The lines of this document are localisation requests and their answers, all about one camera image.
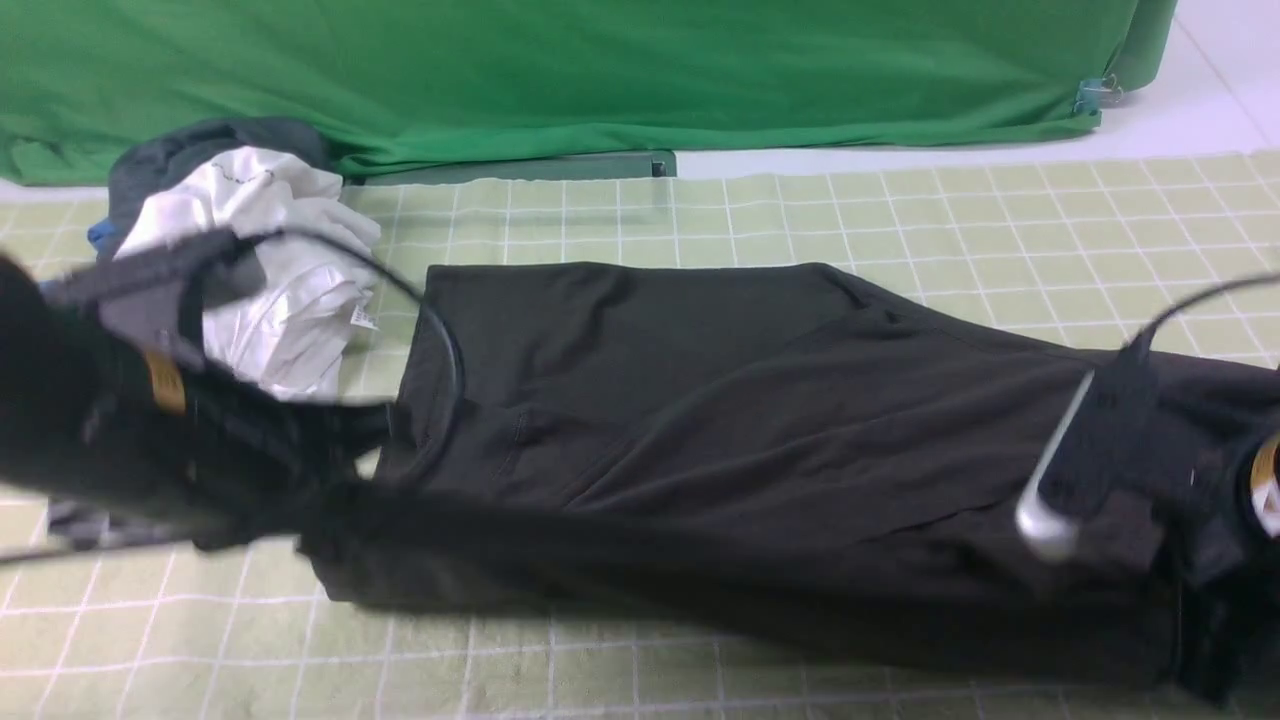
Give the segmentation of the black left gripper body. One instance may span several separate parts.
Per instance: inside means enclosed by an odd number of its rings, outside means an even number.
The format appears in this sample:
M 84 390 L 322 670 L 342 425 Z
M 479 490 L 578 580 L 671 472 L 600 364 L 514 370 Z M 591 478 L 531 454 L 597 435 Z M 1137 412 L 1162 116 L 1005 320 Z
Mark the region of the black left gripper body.
M 393 402 L 283 401 L 214 370 L 152 370 L 150 393 L 180 429 L 184 500 L 211 515 L 160 521 L 154 542 L 202 551 L 346 529 L 378 497 L 358 460 L 401 427 Z

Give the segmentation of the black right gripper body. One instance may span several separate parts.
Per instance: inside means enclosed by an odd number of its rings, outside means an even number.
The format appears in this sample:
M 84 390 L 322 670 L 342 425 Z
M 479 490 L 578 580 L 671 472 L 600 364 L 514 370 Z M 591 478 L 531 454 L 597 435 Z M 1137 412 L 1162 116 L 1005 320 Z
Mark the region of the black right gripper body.
M 1192 577 L 1242 562 L 1242 368 L 1130 343 L 1089 370 L 1036 466 L 1036 555 L 1066 562 L 1114 498 L 1147 502 Z

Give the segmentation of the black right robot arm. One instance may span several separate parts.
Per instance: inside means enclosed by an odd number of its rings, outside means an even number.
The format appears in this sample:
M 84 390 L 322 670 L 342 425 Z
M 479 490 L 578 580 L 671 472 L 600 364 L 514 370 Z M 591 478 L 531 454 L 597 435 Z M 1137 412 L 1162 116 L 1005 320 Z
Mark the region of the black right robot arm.
M 1158 410 L 1172 402 L 1146 337 L 1085 373 L 1015 523 L 1036 556 L 1065 562 L 1112 495 L 1146 501 L 1178 589 L 1172 679 L 1221 706 L 1277 651 L 1277 414 L 1194 405 L 1221 434 L 1196 448 L 1160 428 Z

